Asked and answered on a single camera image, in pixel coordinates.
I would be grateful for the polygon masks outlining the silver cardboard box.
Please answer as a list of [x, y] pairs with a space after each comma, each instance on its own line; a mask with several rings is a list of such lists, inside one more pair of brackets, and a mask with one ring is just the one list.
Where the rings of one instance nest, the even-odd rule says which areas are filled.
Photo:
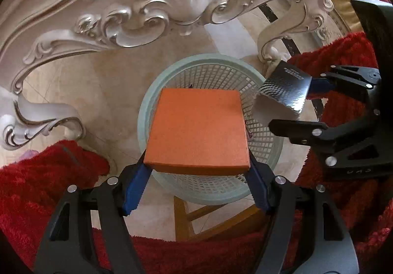
[[264, 126], [272, 120], [298, 120], [311, 81], [311, 75], [281, 61], [254, 98], [253, 118]]

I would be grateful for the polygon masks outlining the orange box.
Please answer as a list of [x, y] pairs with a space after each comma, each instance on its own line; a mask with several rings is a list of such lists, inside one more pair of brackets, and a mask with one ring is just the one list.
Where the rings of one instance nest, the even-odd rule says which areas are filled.
[[251, 166], [236, 90], [162, 89], [144, 163], [163, 173], [238, 175]]

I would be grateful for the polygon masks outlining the wooden stool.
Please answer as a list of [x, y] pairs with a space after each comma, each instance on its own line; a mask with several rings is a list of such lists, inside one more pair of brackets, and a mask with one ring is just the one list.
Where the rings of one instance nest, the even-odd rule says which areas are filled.
[[175, 240], [219, 241], [260, 231], [265, 213], [251, 198], [224, 205], [199, 205], [173, 198]]

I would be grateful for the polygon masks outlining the pale green mesh waste basket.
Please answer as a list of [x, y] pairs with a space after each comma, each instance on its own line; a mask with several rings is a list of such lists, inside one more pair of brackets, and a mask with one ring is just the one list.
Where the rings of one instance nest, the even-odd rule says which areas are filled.
[[222, 54], [190, 56], [164, 70], [144, 95], [137, 123], [156, 181], [200, 205], [248, 196], [251, 159], [274, 168], [283, 145], [251, 115], [264, 82], [252, 66]]

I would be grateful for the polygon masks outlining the ornate white marble coffee table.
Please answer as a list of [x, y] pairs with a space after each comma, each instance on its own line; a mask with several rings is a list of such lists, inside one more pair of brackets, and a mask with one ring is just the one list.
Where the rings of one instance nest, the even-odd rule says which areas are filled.
[[[66, 104], [36, 104], [22, 94], [36, 68], [69, 56], [150, 44], [175, 30], [224, 24], [272, 0], [1, 0], [1, 146], [16, 150], [57, 126], [84, 136]], [[289, 11], [258, 36], [261, 61], [279, 58], [276, 40], [319, 29], [332, 0], [289, 0]]]

